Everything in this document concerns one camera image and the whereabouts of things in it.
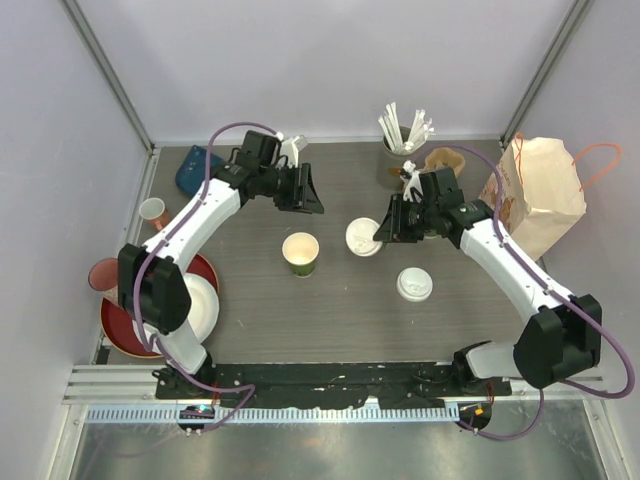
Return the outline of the white plastic cup lid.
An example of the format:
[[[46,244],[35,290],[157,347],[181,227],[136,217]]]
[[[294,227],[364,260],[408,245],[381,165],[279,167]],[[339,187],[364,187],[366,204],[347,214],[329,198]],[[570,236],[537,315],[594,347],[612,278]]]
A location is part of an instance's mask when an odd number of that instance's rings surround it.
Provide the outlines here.
[[[381,241],[373,239],[380,225],[367,217],[356,218],[349,223],[345,232],[345,241],[349,250],[359,257],[376,255],[383,247]]]

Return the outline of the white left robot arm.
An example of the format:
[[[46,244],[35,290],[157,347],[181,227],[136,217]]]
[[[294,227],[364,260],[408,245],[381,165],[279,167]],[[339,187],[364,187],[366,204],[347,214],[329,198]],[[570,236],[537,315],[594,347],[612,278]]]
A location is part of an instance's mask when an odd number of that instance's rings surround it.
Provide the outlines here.
[[[230,157],[204,157],[203,182],[169,224],[141,246],[118,254],[118,303],[146,350],[158,349],[177,370],[179,388],[200,399],[214,382],[215,363],[188,321],[192,300],[184,281],[193,258],[216,230],[248,201],[266,197],[280,211],[321,214],[311,166],[299,160],[307,140],[255,122]]]

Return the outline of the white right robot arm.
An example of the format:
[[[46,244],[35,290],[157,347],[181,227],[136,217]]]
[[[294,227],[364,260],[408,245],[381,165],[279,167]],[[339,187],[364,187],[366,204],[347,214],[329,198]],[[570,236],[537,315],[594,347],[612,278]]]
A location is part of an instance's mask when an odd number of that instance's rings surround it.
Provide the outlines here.
[[[422,172],[406,162],[400,177],[405,187],[392,195],[374,240],[449,240],[484,269],[524,322],[514,344],[485,341],[455,352],[451,380],[457,391],[475,394],[492,377],[521,378],[544,389],[598,365],[602,309],[593,296],[576,296],[552,280],[487,203],[465,199],[452,168]]]

